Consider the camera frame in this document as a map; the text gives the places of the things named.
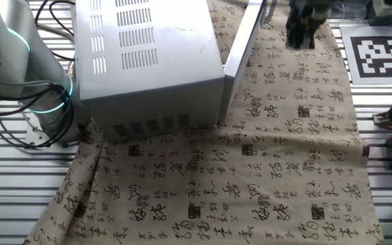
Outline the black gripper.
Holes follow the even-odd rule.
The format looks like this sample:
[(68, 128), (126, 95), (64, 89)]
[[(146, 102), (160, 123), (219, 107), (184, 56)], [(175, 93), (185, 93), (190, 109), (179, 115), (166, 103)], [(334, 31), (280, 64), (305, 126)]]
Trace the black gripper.
[[(315, 49), (313, 25), (319, 26), (330, 16), (332, 0), (290, 0), (291, 8), (287, 23), (289, 48)], [(301, 25), (303, 39), (301, 42)]]

